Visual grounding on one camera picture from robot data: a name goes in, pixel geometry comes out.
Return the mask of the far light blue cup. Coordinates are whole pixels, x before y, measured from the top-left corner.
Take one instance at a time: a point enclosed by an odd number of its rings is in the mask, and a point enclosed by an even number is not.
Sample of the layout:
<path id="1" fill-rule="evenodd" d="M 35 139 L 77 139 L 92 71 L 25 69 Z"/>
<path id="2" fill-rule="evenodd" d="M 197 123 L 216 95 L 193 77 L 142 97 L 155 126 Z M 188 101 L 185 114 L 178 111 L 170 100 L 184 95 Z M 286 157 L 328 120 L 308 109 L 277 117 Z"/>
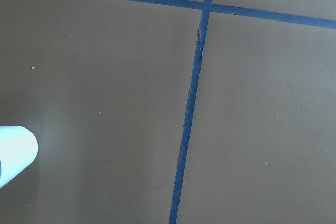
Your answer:
<path id="1" fill-rule="evenodd" d="M 36 158 L 38 143 L 22 126 L 1 127 L 1 187 L 4 187 Z"/>

